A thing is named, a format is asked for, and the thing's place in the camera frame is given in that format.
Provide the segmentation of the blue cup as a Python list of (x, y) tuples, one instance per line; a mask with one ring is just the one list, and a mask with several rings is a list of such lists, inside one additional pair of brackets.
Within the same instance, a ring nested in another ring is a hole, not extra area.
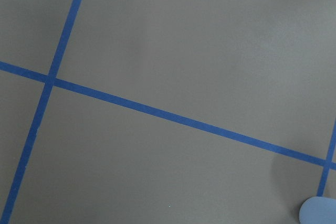
[(335, 224), (335, 199), (311, 197), (299, 210), (299, 222), (302, 224)]

